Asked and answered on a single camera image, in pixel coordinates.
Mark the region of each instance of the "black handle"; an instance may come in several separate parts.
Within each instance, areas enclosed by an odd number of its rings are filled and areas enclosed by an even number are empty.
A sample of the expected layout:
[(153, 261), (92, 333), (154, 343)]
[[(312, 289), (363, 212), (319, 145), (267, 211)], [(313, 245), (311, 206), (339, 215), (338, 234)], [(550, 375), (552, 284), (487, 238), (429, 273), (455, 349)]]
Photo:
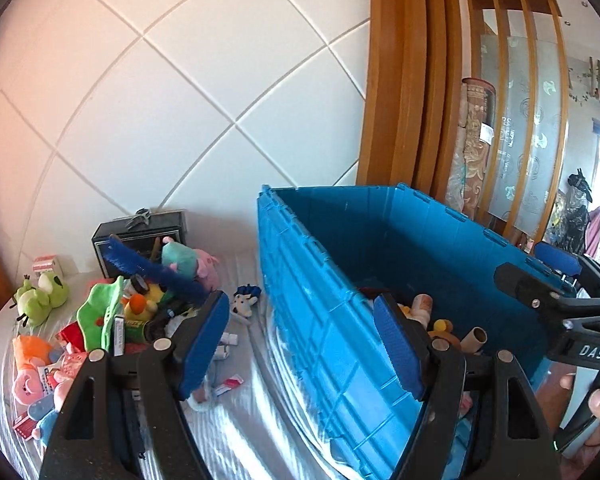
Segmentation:
[(555, 434), (555, 445), (560, 453), (562, 453), (583, 431), (585, 431), (596, 417), (593, 416), (589, 409), (589, 397), (593, 392), (600, 388), (600, 372), (591, 383), (587, 395), (582, 399), (580, 406), (567, 422), (564, 428), (558, 428)]

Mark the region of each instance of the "blue brush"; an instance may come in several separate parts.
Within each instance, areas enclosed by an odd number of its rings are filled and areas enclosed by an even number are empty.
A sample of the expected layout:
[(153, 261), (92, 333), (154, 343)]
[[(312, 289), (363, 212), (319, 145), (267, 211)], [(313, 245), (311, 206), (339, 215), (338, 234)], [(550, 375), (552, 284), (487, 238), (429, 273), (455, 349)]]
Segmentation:
[(202, 305), (209, 296), (200, 283), (188, 280), (169, 267), (150, 262), (114, 237), (109, 237), (109, 244), (103, 251), (103, 256), (122, 272), (139, 274), (166, 287), (168, 291), (187, 303)]

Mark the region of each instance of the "small box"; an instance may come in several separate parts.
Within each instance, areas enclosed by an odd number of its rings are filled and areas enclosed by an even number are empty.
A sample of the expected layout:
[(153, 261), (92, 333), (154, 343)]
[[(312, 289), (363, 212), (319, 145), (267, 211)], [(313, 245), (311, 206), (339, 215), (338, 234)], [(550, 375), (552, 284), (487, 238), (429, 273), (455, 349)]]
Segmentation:
[[(138, 221), (128, 228), (127, 226), (134, 218), (137, 218)], [(124, 272), (120, 272), (104, 259), (104, 251), (106, 251), (109, 243), (109, 236), (118, 236), (127, 247), (135, 250), (145, 258), (149, 258), (156, 238), (162, 240), (163, 237), (170, 236), (175, 241), (186, 244), (186, 233), (184, 211), (182, 210), (145, 215), (138, 214), (100, 224), (93, 237), (91, 237), (91, 243), (93, 243), (93, 249), (96, 251), (96, 257), (105, 278), (116, 278), (120, 275), (128, 278), (129, 276)], [(160, 244), (157, 253), (158, 261), (161, 253), (162, 245)]]
[(35, 260), (33, 260), (31, 270), (37, 279), (40, 278), (40, 274), (47, 272), (48, 270), (56, 273), (58, 277), (62, 279), (62, 269), (60, 267), (60, 263), (58, 262), (58, 257), (55, 254), (37, 257)]
[(13, 421), (12, 428), (24, 440), (29, 440), (31, 438), (31, 433), (33, 433), (33, 428), (36, 427), (36, 424), (37, 422), (29, 416), (29, 413), (24, 412)]

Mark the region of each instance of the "stuffed toy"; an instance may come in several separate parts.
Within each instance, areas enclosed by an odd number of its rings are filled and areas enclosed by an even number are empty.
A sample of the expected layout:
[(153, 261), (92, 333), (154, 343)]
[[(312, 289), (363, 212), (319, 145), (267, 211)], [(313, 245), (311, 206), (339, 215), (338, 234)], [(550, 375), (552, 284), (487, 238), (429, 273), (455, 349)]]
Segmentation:
[(218, 259), (202, 249), (191, 249), (165, 236), (162, 239), (162, 264), (190, 279), (197, 278), (207, 292), (217, 290), (219, 286), (218, 273), (215, 264)]
[(54, 360), (49, 354), (54, 348), (44, 339), (35, 335), (19, 335), (11, 341), (16, 370), (30, 368), (37, 370), (39, 366), (49, 365)]
[(29, 406), (45, 395), (38, 367), (57, 361), (61, 351), (34, 335), (16, 336), (11, 343), (18, 371), (11, 385), (11, 393), (20, 404)]
[(124, 314), (125, 319), (129, 321), (151, 321), (157, 311), (158, 306), (154, 301), (141, 294), (134, 294), (126, 302)]
[(58, 415), (72, 384), (74, 384), (74, 380), (69, 379), (56, 386), (56, 389), (54, 390), (54, 409), (42, 417), (31, 432), (31, 436), (35, 440), (41, 441), (45, 447), (49, 444), (51, 432), (53, 431), (56, 420), (58, 420)]
[(205, 287), (207, 292), (218, 290), (220, 279), (214, 267), (218, 263), (218, 259), (202, 249), (194, 250), (198, 253), (198, 268), (196, 271), (198, 281)]
[[(33, 357), (32, 362), (36, 362), (38, 358)], [(44, 366), (44, 362), (38, 361), (40, 366)], [(40, 382), (38, 370), (32, 368), (24, 368), (18, 371), (13, 384), (11, 385), (11, 393), (13, 397), (23, 406), (29, 406), (34, 402), (42, 399), (45, 392)]]
[(38, 326), (46, 321), (52, 308), (64, 304), (69, 297), (68, 287), (60, 277), (51, 271), (43, 272), (38, 280), (38, 288), (31, 285), (29, 276), (24, 276), (22, 286), (16, 291), (13, 299), (18, 306), (19, 316), (16, 320), (24, 320), (22, 326)]
[(113, 283), (93, 285), (87, 301), (78, 309), (76, 318), (82, 331), (84, 349), (87, 352), (96, 348), (109, 350), (109, 340), (113, 318), (122, 298), (124, 278), (118, 276)]
[(69, 298), (69, 288), (60, 280), (60, 277), (56, 273), (51, 271), (40, 274), (38, 290), (48, 295), (51, 308), (58, 308), (64, 305), (67, 298)]
[(239, 286), (234, 294), (234, 305), (231, 311), (243, 317), (251, 317), (251, 307), (258, 302), (262, 290), (256, 285)]

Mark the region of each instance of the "blue gripper pad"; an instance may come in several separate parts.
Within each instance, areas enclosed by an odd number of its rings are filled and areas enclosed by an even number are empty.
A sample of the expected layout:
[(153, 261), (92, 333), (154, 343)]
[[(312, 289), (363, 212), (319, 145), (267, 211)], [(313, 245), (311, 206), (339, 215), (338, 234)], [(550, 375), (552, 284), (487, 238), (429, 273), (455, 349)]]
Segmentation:
[(180, 400), (187, 399), (202, 384), (228, 322), (229, 298), (218, 290), (211, 293), (196, 317), (187, 318), (176, 330), (173, 357), (182, 370), (177, 387)]
[(567, 276), (579, 276), (582, 272), (582, 266), (574, 254), (546, 242), (538, 242), (535, 245), (534, 256), (545, 265), (559, 270)]
[(422, 400), (426, 389), (422, 382), (424, 371), (422, 370), (422, 360), (426, 357), (422, 354), (418, 355), (404, 328), (400, 326), (405, 323), (420, 324), (417, 321), (404, 318), (398, 307), (389, 305), (382, 296), (378, 296), (374, 300), (374, 323), (391, 364), (394, 366), (400, 386), (403, 390), (410, 392), (415, 399)]

